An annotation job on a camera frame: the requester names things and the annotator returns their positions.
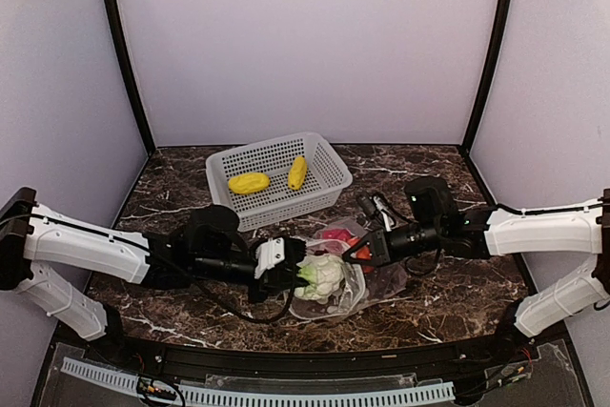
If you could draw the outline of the white fake cauliflower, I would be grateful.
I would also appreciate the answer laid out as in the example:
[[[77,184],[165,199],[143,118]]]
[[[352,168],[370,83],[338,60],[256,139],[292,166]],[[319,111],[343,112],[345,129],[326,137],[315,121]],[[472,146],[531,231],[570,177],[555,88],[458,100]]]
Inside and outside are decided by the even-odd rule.
[[[344,280],[344,262],[334,254],[306,255],[297,266],[297,277],[307,282],[295,289],[300,300],[326,303]]]

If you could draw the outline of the clear zip top bag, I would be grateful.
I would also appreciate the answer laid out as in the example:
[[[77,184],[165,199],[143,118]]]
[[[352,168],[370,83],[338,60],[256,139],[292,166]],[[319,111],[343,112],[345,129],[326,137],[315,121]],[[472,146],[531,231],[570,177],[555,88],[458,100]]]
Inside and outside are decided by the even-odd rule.
[[[321,238],[323,231],[332,228],[347,229],[354,237],[366,235],[366,228],[358,220],[350,217],[340,218],[305,239],[306,255],[334,254],[340,257],[349,248],[347,242]],[[300,320],[339,321],[394,297],[404,289],[408,279],[405,269],[399,264],[370,268],[344,262],[343,272],[344,280],[340,289],[331,295],[326,303],[294,297],[290,313]]]

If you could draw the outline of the red fake food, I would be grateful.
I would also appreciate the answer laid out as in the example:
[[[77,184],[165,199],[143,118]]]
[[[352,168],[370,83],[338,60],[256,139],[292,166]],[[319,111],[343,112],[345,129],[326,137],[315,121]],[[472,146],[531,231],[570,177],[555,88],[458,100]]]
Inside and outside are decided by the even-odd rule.
[[[354,235],[349,230],[344,228],[332,228],[321,233],[321,238],[327,240],[349,242],[353,237]]]

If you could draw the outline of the orange fake pumpkin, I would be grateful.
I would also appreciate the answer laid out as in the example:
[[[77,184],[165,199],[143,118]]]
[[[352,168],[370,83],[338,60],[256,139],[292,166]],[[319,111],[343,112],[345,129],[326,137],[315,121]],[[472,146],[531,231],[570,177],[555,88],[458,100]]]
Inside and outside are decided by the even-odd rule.
[[[348,240],[348,244],[351,247],[354,247],[360,242],[358,237],[352,237]],[[360,260],[370,260],[372,258],[370,249],[368,245],[362,245],[360,248],[356,250],[354,254],[352,254],[352,258],[360,259]]]

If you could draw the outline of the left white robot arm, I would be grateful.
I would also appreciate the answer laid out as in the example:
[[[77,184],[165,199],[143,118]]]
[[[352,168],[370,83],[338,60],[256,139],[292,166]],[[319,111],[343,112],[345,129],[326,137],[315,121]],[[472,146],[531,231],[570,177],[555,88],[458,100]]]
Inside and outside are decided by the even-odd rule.
[[[304,241],[287,236],[247,245],[237,214],[220,205],[195,208],[168,235],[120,232],[59,214],[19,189],[1,208],[1,288],[24,294],[46,315],[70,327],[114,365],[134,357],[119,313],[79,292],[52,268],[59,263],[169,291],[205,280],[246,287],[252,303],[306,282],[297,272]]]

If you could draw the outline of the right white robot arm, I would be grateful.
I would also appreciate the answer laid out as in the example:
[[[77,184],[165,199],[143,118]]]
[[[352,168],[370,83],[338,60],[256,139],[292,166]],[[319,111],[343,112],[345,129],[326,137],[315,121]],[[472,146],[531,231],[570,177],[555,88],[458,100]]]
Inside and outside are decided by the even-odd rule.
[[[543,291],[508,307],[486,354],[505,363],[523,338],[539,335],[583,309],[609,301],[609,195],[565,207],[513,209],[503,204],[462,212],[440,177],[408,182],[413,221],[364,235],[342,256],[352,264],[383,267],[431,251],[463,259],[507,254],[582,253],[586,260]]]

